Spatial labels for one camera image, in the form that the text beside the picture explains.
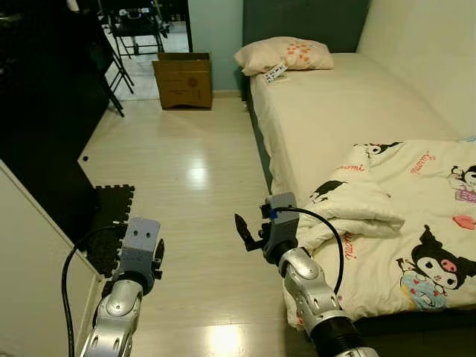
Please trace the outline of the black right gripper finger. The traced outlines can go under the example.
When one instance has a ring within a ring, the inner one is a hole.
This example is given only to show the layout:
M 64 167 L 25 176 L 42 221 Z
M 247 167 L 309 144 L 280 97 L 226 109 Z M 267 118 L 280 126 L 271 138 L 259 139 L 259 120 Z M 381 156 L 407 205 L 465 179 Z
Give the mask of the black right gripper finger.
M 248 229 L 247 222 L 239 214 L 234 214 L 234 224 L 246 251 L 255 251 L 255 238 Z

